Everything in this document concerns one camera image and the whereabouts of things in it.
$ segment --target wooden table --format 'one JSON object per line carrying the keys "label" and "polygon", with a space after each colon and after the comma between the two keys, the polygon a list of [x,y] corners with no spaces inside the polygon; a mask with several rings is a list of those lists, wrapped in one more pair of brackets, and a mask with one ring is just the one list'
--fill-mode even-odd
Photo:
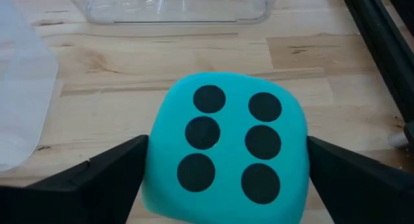
{"label": "wooden table", "polygon": [[[302,104],[309,135],[413,171],[412,156],[387,143],[403,121],[343,0],[277,0],[264,23],[203,27],[92,25],[69,0],[13,1],[60,69],[41,142],[0,173],[2,185],[30,184],[149,134],[168,89],[201,71],[276,82]],[[138,195],[128,223],[177,222],[145,211]],[[312,185],[303,223],[332,223]]]}

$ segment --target foam dice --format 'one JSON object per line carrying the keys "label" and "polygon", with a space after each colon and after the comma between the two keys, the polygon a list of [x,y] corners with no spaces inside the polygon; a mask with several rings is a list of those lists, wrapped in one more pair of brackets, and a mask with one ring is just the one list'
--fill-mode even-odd
{"label": "foam dice", "polygon": [[299,223],[306,137],[300,105],[272,82],[232,73],[183,78],[149,138],[144,204],[190,223]]}

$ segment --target teal dice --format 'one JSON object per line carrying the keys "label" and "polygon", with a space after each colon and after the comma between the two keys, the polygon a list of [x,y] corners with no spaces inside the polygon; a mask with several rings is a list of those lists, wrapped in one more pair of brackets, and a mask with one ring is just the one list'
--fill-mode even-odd
{"label": "teal dice", "polygon": [[142,198],[190,223],[299,223],[307,125],[282,87],[232,73],[179,80],[149,138]]}

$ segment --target plastic bin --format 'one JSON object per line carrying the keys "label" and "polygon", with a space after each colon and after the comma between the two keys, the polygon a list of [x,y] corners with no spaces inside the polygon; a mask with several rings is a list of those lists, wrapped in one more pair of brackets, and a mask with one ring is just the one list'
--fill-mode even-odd
{"label": "plastic bin", "polygon": [[275,0],[74,0],[93,23],[258,23]]}
{"label": "plastic bin", "polygon": [[26,160],[38,145],[58,61],[18,13],[0,0],[0,171]]}

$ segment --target black metal frame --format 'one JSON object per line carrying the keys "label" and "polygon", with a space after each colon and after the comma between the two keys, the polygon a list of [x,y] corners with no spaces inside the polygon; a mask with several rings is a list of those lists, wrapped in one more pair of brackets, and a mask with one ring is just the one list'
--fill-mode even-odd
{"label": "black metal frame", "polygon": [[390,0],[406,24],[408,30],[414,36],[414,0]]}
{"label": "black metal frame", "polygon": [[345,0],[345,3],[404,120],[411,123],[408,128],[411,128],[414,121],[413,52],[381,0]]}

